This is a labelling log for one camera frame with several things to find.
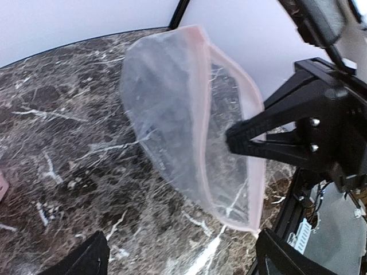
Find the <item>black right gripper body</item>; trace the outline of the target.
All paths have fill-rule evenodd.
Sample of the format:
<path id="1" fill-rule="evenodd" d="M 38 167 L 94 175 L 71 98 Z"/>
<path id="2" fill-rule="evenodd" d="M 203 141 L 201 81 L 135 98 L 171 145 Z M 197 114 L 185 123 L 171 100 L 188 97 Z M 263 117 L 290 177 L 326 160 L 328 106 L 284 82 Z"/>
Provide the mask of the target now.
<path id="1" fill-rule="evenodd" d="M 320 58 L 297 61 L 295 72 L 305 71 L 307 85 L 318 98 L 310 115 L 296 123 L 306 126 L 311 169 L 335 182 L 339 190 L 366 189 L 366 84 Z"/>

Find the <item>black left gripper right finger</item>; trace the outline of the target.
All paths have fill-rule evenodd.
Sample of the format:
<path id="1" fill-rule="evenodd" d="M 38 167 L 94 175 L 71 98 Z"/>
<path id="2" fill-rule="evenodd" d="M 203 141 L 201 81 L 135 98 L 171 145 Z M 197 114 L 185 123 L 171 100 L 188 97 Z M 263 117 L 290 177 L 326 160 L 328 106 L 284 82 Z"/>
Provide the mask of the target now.
<path id="1" fill-rule="evenodd" d="M 260 232 L 256 241 L 256 257 L 259 274 L 271 273 L 269 262 L 281 274 L 333 274 L 303 256 L 268 228 Z"/>

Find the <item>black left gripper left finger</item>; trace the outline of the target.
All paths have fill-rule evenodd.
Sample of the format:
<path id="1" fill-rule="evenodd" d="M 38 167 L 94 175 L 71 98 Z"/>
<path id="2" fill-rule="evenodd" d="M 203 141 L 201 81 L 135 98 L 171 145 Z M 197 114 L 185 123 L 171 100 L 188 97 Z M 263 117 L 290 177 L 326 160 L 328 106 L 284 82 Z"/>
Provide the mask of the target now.
<path id="1" fill-rule="evenodd" d="M 108 274 L 110 248 L 102 231 L 96 231 L 57 264 L 39 275 Z"/>

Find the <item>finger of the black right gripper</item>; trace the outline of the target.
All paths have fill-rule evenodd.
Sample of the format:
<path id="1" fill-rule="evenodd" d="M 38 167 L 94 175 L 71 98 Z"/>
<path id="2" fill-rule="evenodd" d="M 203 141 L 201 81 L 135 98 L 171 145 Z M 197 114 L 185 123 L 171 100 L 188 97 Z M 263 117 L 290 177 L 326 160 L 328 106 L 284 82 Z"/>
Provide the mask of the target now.
<path id="1" fill-rule="evenodd" d="M 291 114 L 298 105 L 304 102 L 299 90 L 307 84 L 307 72 L 294 73 L 264 105 L 265 110 L 249 120 L 239 121 L 225 133 L 226 142 L 247 142 L 261 134 L 288 123 Z"/>
<path id="2" fill-rule="evenodd" d="M 301 146 L 264 140 L 227 139 L 231 153 L 276 160 L 293 166 L 301 166 Z"/>

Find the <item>clear zip top bag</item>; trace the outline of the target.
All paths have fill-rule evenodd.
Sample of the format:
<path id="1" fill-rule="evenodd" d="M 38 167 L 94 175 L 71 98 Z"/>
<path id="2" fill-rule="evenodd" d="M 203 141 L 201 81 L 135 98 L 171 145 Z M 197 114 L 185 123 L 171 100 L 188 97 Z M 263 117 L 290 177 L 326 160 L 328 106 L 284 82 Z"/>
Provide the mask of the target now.
<path id="1" fill-rule="evenodd" d="M 260 230 L 266 162 L 229 151 L 225 131 L 258 115 L 253 79 L 198 26 L 140 38 L 119 92 L 134 134 L 161 176 L 224 225 Z"/>

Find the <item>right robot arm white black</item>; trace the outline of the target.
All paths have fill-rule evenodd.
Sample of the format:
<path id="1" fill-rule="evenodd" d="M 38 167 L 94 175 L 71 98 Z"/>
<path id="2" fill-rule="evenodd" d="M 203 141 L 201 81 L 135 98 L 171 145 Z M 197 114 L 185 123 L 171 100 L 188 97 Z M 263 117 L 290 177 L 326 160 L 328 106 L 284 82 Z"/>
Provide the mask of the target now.
<path id="1" fill-rule="evenodd" d="M 329 60 L 297 61 L 263 112 L 231 126 L 234 154 L 313 172 L 339 191 L 366 188 L 366 2 L 282 1 L 304 42 Z"/>

